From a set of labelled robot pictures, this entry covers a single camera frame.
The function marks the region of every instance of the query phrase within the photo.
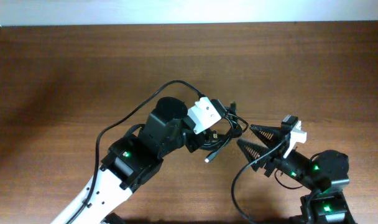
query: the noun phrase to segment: white plastic part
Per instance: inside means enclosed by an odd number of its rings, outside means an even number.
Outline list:
[[[195,134],[201,133],[222,119],[213,104],[205,96],[196,101],[195,105],[188,110],[188,116],[196,124],[193,129]]]
[[[301,131],[301,121],[298,121],[294,128],[290,132],[290,145],[286,152],[283,155],[283,158],[286,159],[290,152],[293,150],[297,142],[305,143],[307,141],[307,133]]]
[[[84,199],[87,197],[92,183],[91,180],[87,183],[84,189],[77,195],[77,197],[54,219],[51,224],[65,224],[73,216],[74,213],[81,207]],[[110,170],[98,170],[98,176],[95,183],[94,193],[88,204],[91,206],[85,207],[84,210],[73,221],[74,224],[99,224],[112,212],[118,205],[125,202],[131,195],[131,189],[123,190],[120,188],[121,180],[116,177]]]

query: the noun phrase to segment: wood grain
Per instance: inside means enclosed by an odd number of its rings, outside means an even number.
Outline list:
[[[346,153],[351,212],[358,223],[378,223],[378,22],[3,27],[0,223],[51,222],[90,179],[97,134],[173,79],[225,105],[236,101],[252,124],[299,116],[308,141],[298,151]],[[184,86],[168,87],[104,136],[101,157],[167,95],[196,100]],[[171,153],[115,212],[240,220],[230,186],[244,156],[234,143],[210,164],[206,155]],[[237,187],[239,203],[261,220],[299,215],[308,192],[285,190],[261,172],[245,173]]]

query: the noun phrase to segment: brown table surface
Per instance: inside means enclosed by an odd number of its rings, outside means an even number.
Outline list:
[[[0,223],[51,222],[92,176],[98,133],[173,79],[225,105],[235,101],[251,124],[278,126],[286,114],[299,116],[308,139],[298,151],[347,154],[351,212],[358,223],[378,223],[378,22],[1,28]],[[101,158],[161,96],[196,100],[184,86],[168,87],[104,136]],[[244,156],[234,142],[210,164],[206,155],[171,153],[115,212],[241,220],[230,188]],[[246,172],[236,192],[262,220],[299,215],[309,190]]]

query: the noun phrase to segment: white wall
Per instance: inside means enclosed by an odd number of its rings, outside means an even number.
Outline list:
[[[378,20],[378,0],[0,0],[0,25]]]

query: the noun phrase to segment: green led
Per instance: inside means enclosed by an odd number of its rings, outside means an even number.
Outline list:
[[[326,205],[323,207],[323,209],[325,210],[325,212],[330,212],[330,206]]]

